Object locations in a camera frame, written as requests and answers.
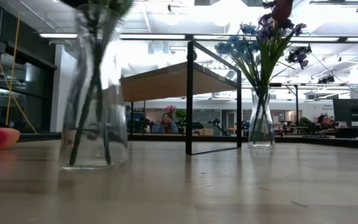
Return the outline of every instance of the tulip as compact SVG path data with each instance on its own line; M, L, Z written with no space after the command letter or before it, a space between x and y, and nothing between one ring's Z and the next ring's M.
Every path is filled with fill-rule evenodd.
M20 132L12 128L0 128L0 150L13 146L19 140Z
M293 0L277 0L277 4L273 9L272 17L275 21L283 21L288 19L292 11Z

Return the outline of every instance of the ceiling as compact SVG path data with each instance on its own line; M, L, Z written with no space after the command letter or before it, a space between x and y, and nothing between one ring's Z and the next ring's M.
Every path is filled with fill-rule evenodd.
M199 1L136 1L124 19L125 33L180 33L180 34L235 34L241 22L257 24L258 17L266 9L249 7L241 0L214 1L210 6L197 6ZM291 19L308 25L304 35L358 35L358 6L310 5L310 0L295 0ZM167 5L172 5L168 12ZM38 32L75 32L74 10L56 0L0 0L0 5L12 14L17 14L21 5L22 20ZM77 43L70 41L67 49L72 51ZM211 51L217 42L202 42ZM163 50L156 53L156 46ZM135 75L186 60L185 41L125 41L121 47L122 72ZM280 74L275 82L314 82L327 74L326 68L334 70L339 77L346 77L358 63L358 44L311 44L313 54L308 56L309 65L302 70L298 65ZM200 51L198 62L211 64L215 72L229 75L229 70L214 62ZM275 73L286 67L278 65Z

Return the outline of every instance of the clear glass vase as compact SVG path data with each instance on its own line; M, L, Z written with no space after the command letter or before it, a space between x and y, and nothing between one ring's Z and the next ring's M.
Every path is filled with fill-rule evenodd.
M63 169L102 169L128 158L121 68L116 52L121 17L94 4L75 12L80 48L65 108Z
M252 114L249 125L249 147L274 147L274 126L269 108L270 87L252 88Z

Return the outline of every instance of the computer monitor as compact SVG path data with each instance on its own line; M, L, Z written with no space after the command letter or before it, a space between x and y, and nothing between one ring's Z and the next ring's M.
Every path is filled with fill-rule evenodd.
M358 99L333 99L333 105L335 121L358 121Z

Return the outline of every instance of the person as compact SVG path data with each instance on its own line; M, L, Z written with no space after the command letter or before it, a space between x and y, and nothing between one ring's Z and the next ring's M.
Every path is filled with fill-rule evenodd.
M320 127L316 134L325 134L326 132L334 131L336 129L336 127L331 124L327 115L321 115L318 117L317 122L320 124Z
M152 133L178 133L178 127L173 122L170 113L164 113L161 117L161 123L153 125Z

